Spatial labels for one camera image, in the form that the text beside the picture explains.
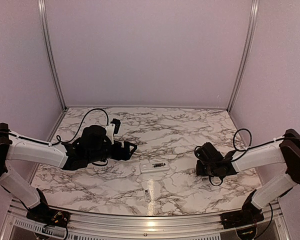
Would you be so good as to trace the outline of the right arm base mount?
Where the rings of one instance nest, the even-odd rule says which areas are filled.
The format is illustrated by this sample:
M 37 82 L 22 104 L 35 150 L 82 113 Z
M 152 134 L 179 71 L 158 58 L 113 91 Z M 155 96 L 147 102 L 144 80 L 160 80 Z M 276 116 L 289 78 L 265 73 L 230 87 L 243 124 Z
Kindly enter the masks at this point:
M 241 210 L 230 211 L 220 215 L 224 229 L 237 228 L 263 221 L 264 215 L 261 209 L 252 204 L 252 197 L 256 190 L 249 194 Z

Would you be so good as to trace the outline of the white battery cover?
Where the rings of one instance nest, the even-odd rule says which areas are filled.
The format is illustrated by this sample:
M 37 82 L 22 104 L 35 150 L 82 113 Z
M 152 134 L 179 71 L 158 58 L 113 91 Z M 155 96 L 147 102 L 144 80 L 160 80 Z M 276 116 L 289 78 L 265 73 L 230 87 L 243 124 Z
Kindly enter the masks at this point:
M 148 189 L 145 189 L 145 190 L 143 191 L 143 193 L 144 193 L 145 201 L 146 201 L 147 203 L 150 203 L 150 202 L 152 201 L 150 191 L 149 191 Z

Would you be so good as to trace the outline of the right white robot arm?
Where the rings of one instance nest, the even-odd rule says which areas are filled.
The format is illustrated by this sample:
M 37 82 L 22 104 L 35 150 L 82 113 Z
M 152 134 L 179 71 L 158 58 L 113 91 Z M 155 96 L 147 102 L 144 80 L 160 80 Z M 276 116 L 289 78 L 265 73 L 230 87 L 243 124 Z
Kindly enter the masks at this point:
M 194 155 L 198 159 L 197 175 L 220 180 L 252 168 L 285 165 L 283 172 L 248 196 L 237 214 L 242 224 L 250 223 L 257 216 L 257 211 L 300 185 L 300 135 L 294 129 L 288 129 L 283 136 L 260 145 L 235 148 L 226 155 L 206 142 L 194 149 Z

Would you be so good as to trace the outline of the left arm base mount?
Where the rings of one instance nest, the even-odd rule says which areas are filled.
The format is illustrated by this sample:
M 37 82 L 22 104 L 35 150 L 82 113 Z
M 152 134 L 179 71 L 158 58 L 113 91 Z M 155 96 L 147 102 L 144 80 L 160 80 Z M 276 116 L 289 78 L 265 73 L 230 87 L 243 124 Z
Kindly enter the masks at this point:
M 57 226 L 66 228 L 68 226 L 70 213 L 68 211 L 50 208 L 41 190 L 36 189 L 40 197 L 39 204 L 27 210 L 26 218 L 45 224 L 46 226 Z

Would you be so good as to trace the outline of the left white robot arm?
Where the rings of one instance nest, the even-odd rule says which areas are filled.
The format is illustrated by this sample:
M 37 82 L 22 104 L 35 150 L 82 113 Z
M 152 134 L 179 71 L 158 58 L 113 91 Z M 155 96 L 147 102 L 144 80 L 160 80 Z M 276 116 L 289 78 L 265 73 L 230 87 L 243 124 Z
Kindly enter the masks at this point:
M 95 162 L 130 160 L 137 145 L 114 140 L 119 125 L 111 122 L 106 127 L 91 125 L 84 128 L 81 137 L 73 142 L 51 143 L 29 138 L 9 130 L 0 123 L 0 186 L 5 188 L 26 206 L 43 223 L 53 219 L 41 191 L 32 187 L 9 161 L 26 161 L 50 165 L 65 171 L 86 168 Z

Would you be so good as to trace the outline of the white remote control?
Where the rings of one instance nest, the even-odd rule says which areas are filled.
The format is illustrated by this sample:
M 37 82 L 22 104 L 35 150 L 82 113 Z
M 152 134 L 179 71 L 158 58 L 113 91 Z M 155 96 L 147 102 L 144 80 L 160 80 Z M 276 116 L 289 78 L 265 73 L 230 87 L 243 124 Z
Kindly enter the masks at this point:
M 165 161 L 152 162 L 152 163 L 141 163 L 139 165 L 140 172 L 142 174 L 165 172 L 170 169 L 169 163 Z

